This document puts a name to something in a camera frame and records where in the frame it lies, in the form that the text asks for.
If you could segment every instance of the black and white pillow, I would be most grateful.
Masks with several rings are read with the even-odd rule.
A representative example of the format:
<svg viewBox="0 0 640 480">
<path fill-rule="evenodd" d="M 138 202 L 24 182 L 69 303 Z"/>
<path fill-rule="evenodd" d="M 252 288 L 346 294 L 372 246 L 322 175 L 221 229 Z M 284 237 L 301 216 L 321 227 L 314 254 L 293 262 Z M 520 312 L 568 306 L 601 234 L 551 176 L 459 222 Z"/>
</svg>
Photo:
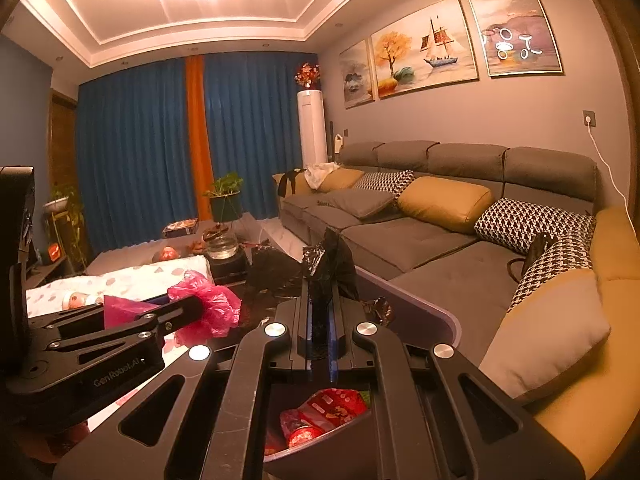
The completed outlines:
<svg viewBox="0 0 640 480">
<path fill-rule="evenodd" d="M 589 249 L 581 233 L 571 231 L 559 237 L 558 241 L 548 248 L 522 277 L 509 310 L 558 274 L 569 269 L 591 268 Z"/>
<path fill-rule="evenodd" d="M 406 187 L 414 180 L 412 170 L 398 171 L 396 173 L 383 171 L 381 173 L 365 173 L 353 187 L 355 189 L 377 189 L 388 191 L 398 198 Z"/>
<path fill-rule="evenodd" d="M 478 219 L 476 234 L 482 240 L 502 245 L 516 253 L 527 254 L 537 233 L 561 237 L 569 231 L 576 231 L 582 235 L 589 250 L 595 225 L 596 219 L 593 216 L 501 198 Z"/>
</svg>

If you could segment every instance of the gray sofa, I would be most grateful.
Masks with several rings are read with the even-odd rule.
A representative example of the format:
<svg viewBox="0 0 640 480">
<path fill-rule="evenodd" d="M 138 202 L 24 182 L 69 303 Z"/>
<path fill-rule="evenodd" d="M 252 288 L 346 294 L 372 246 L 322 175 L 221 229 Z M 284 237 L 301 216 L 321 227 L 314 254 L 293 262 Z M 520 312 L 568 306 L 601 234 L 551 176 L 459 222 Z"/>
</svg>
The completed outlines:
<svg viewBox="0 0 640 480">
<path fill-rule="evenodd" d="M 597 168 L 588 157 L 539 148 L 492 144 L 439 144 L 428 140 L 362 142 L 340 153 L 347 168 L 414 170 L 481 184 L 494 198 L 594 214 Z M 285 198 L 280 219 L 299 238 L 318 243 L 327 228 L 340 233 L 357 266 L 454 314 L 463 330 L 459 348 L 479 364 L 504 318 L 517 284 L 507 248 L 392 212 L 362 222 L 335 207 L 319 205 L 322 193 Z M 518 264 L 513 266 L 516 273 Z"/>
</svg>

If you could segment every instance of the blue curtain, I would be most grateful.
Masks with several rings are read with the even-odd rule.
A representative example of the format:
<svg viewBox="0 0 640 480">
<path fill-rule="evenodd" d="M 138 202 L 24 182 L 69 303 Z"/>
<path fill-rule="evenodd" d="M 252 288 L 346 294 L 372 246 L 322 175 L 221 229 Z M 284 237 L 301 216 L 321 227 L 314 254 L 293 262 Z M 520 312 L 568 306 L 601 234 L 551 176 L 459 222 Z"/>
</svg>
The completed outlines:
<svg viewBox="0 0 640 480">
<path fill-rule="evenodd" d="M 256 218 L 277 216 L 271 175 L 302 166 L 294 76 L 315 54 L 223 52 L 205 59 L 204 91 L 215 176 L 237 171 Z"/>
<path fill-rule="evenodd" d="M 184 60 L 171 59 L 80 87 L 78 180 L 95 251 L 158 239 L 196 216 L 184 77 Z"/>
</svg>

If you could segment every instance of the framed painting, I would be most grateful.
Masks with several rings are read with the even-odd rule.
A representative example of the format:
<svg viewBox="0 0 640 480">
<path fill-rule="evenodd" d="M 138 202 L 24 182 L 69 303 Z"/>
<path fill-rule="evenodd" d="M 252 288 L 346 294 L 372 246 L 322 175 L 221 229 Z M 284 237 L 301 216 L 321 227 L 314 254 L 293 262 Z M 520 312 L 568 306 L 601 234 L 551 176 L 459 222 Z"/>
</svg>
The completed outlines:
<svg viewBox="0 0 640 480">
<path fill-rule="evenodd" d="M 475 81 L 478 67 L 460 0 L 440 0 L 371 37 L 381 98 Z"/>
<path fill-rule="evenodd" d="M 373 101 L 369 45 L 362 40 L 338 56 L 344 89 L 344 107 L 353 108 Z"/>
<path fill-rule="evenodd" d="M 489 76 L 562 73 L 540 0 L 469 0 Z"/>
</svg>

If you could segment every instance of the ceiling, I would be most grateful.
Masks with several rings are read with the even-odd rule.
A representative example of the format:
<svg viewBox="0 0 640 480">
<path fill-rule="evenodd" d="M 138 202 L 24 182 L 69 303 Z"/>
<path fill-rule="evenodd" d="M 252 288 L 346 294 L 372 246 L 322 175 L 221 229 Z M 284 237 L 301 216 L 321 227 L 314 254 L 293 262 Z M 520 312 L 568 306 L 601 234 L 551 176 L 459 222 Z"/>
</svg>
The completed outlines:
<svg viewBox="0 0 640 480">
<path fill-rule="evenodd" d="M 21 0 L 2 33 L 53 66 L 57 76 L 79 84 L 127 66 L 194 53 L 318 52 L 343 33 L 338 19 L 338 26 L 354 26 L 389 3 Z"/>
</svg>

